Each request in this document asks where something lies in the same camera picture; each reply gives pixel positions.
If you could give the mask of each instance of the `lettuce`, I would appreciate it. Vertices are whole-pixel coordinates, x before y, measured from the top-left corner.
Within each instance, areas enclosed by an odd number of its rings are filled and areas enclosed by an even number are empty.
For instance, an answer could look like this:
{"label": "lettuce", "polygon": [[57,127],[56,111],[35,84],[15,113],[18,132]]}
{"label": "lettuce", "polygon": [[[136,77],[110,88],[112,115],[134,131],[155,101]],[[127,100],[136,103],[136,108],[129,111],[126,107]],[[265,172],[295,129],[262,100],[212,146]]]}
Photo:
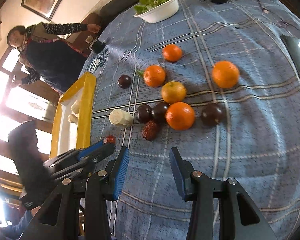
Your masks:
{"label": "lettuce", "polygon": [[139,4],[134,6],[137,14],[145,13],[152,8],[161,5],[169,0],[139,0]]}

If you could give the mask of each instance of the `tablecloth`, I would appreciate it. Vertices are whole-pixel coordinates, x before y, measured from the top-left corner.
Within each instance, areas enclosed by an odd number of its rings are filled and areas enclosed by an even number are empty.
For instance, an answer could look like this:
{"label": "tablecloth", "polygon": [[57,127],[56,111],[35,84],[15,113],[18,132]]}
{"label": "tablecloth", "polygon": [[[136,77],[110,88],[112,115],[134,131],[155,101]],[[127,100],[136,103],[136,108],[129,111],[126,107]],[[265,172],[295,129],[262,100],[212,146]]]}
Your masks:
{"label": "tablecloth", "polygon": [[[133,18],[133,8],[123,12],[99,38],[106,48],[92,53],[82,70],[97,77],[91,142],[114,135],[115,156],[121,146],[130,150],[122,194],[108,203],[111,231],[118,239],[186,239],[191,202],[178,195],[170,169],[169,151],[176,146],[183,159],[209,177],[236,178],[278,239],[286,239],[300,224],[300,81],[280,34],[300,38],[300,20],[278,0],[260,0],[268,14],[257,0],[178,1],[177,14],[156,24]],[[170,43],[186,54],[177,63],[162,60],[162,48]],[[221,90],[211,79],[212,66],[220,60],[240,70],[232,89]],[[153,64],[185,85],[184,101],[197,119],[187,131],[165,125],[149,142],[138,121],[124,130],[111,125],[108,116],[115,108],[134,115],[139,105],[162,100],[161,89],[146,86],[136,74]],[[117,85],[123,74],[132,78],[128,89]],[[207,129],[199,115],[212,101],[227,109],[227,118]],[[215,204],[214,239],[218,231]]]}

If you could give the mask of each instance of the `yellow tray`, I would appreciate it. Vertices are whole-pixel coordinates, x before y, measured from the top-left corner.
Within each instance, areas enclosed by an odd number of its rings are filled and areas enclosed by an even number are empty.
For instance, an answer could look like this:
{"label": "yellow tray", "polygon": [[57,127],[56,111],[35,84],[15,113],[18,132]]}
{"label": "yellow tray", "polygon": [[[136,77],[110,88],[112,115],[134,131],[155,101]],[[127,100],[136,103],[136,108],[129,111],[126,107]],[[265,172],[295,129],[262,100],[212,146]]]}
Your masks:
{"label": "yellow tray", "polygon": [[[91,115],[97,79],[86,72],[59,100],[52,127],[50,158],[71,149],[90,146]],[[68,122],[72,104],[81,99],[78,125]]]}

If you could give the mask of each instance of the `silver bolt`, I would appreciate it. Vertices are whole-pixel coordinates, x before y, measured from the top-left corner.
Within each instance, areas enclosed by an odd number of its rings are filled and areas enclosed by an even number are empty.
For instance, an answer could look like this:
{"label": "silver bolt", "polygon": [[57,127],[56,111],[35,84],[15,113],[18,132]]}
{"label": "silver bolt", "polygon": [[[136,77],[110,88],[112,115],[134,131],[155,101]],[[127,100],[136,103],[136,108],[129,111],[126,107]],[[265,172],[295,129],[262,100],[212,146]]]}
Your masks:
{"label": "silver bolt", "polygon": [[192,175],[195,176],[195,177],[197,177],[197,178],[199,178],[199,177],[202,176],[202,172],[201,171],[193,171]]}
{"label": "silver bolt", "polygon": [[228,179],[228,182],[229,182],[231,185],[235,185],[235,184],[237,184],[237,180],[236,180],[236,179],[234,179],[234,178],[230,178],[230,179]]}
{"label": "silver bolt", "polygon": [[104,177],[106,175],[107,175],[107,171],[105,171],[105,170],[98,171],[98,176],[99,177]]}
{"label": "silver bolt", "polygon": [[62,184],[63,185],[69,185],[71,183],[71,179],[64,179],[63,181],[62,181]]}

